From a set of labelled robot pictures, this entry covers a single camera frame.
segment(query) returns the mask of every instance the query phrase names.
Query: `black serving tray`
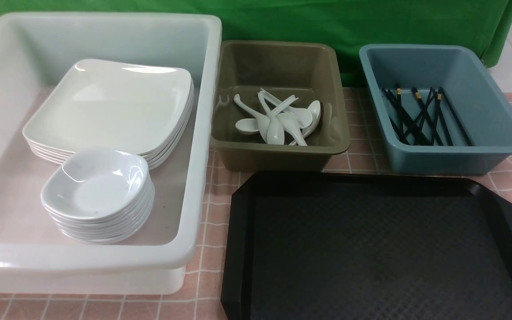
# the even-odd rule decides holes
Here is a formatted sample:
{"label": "black serving tray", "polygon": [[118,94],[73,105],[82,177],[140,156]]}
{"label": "black serving tray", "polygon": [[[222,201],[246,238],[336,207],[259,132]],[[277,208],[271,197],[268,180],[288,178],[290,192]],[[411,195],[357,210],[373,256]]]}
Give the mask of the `black serving tray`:
{"label": "black serving tray", "polygon": [[259,172],[229,222],[229,320],[512,320],[512,204],[473,180]]}

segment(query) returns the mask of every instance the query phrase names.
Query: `stack of white bowls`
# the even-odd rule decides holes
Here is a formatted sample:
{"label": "stack of white bowls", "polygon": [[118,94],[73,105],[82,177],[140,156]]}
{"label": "stack of white bowls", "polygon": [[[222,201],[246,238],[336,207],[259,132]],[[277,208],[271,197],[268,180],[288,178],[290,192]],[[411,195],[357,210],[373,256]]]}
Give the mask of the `stack of white bowls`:
{"label": "stack of white bowls", "polygon": [[110,244],[148,220],[155,189],[144,158],[109,148],[88,148],[66,160],[41,191],[59,230],[79,241]]}
{"label": "stack of white bowls", "polygon": [[185,69],[82,60],[27,122],[23,136],[34,154],[56,164],[101,146],[142,156],[151,170],[181,139],[193,89]]}

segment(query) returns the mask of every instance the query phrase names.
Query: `green cloth backdrop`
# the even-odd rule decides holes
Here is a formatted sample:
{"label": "green cloth backdrop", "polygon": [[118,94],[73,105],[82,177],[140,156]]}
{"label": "green cloth backdrop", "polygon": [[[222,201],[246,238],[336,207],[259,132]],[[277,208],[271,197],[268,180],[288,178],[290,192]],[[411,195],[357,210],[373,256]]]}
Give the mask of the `green cloth backdrop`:
{"label": "green cloth backdrop", "polygon": [[344,85],[364,81],[369,43],[457,44],[494,66],[512,22],[512,0],[0,0],[21,11],[185,12],[222,20],[222,39],[330,45]]}

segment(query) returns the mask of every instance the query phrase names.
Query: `stack of square plates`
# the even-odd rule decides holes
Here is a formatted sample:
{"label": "stack of square plates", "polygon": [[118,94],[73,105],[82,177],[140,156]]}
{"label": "stack of square plates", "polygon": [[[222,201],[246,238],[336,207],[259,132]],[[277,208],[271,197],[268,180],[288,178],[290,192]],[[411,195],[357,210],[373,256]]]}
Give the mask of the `stack of square plates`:
{"label": "stack of square plates", "polygon": [[142,156],[151,169],[173,152],[193,107],[191,74],[88,59],[75,64],[23,128],[40,158],[62,164],[84,148]]}

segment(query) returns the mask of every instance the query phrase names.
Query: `white ceramic spoon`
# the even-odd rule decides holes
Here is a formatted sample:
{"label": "white ceramic spoon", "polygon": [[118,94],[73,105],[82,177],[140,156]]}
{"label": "white ceramic spoon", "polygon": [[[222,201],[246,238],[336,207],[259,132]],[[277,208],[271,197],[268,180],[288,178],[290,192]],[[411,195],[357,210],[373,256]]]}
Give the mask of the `white ceramic spoon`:
{"label": "white ceramic spoon", "polygon": [[282,123],[272,113],[272,110],[270,110],[270,107],[268,107],[266,100],[264,100],[264,95],[262,95],[261,92],[258,93],[258,100],[260,100],[260,104],[264,108],[264,111],[266,111],[266,115],[268,115],[268,118],[270,118],[270,126],[268,126],[267,135],[268,139],[266,140],[266,143],[284,144],[284,140],[286,137],[284,135],[284,128],[282,126]]}
{"label": "white ceramic spoon", "polygon": [[[311,125],[303,130],[301,130],[301,135],[303,138],[307,138],[310,134],[317,129],[317,126],[319,125],[319,120],[321,119],[321,103],[319,101],[315,100],[309,104],[309,107],[307,109],[311,112],[311,115],[313,116],[313,121],[311,122]],[[290,146],[295,146],[296,141],[293,140],[290,142]]]}
{"label": "white ceramic spoon", "polygon": [[268,127],[270,126],[270,118],[266,117],[265,115],[262,115],[262,113],[250,109],[247,105],[242,103],[240,100],[240,95],[234,95],[234,103],[238,105],[238,107],[242,108],[244,111],[250,113],[251,116],[256,118],[256,121],[258,122],[258,131],[260,132],[260,136],[262,136],[262,139],[264,139],[264,142],[268,143]]}
{"label": "white ceramic spoon", "polygon": [[[282,103],[280,103],[278,107],[274,108],[272,110],[272,113],[274,113],[274,115],[277,116],[286,107],[288,107],[294,101],[297,101],[297,99],[298,98],[296,98],[295,95],[291,95],[290,97],[288,97],[288,99],[282,101]],[[238,130],[238,132],[247,136],[258,133],[258,121],[256,121],[256,119],[240,119],[236,122],[234,126],[236,127],[236,130]]]}
{"label": "white ceramic spoon", "polygon": [[[274,97],[271,93],[268,91],[260,88],[261,92],[264,94],[264,99],[266,99],[271,104],[278,106],[282,101],[280,101],[278,98]],[[284,109],[284,112],[291,113],[293,117],[296,118],[297,122],[299,123],[299,127],[301,129],[307,128],[311,125],[311,122],[313,122],[313,117],[311,116],[311,112],[309,109],[304,108],[294,108],[294,107],[287,107]]]}
{"label": "white ceramic spoon", "polygon": [[291,113],[280,113],[278,115],[278,120],[282,122],[284,130],[293,137],[293,140],[297,142],[298,145],[307,146],[307,143],[305,143],[303,136],[301,136],[299,124],[297,123],[295,117],[291,115]]}

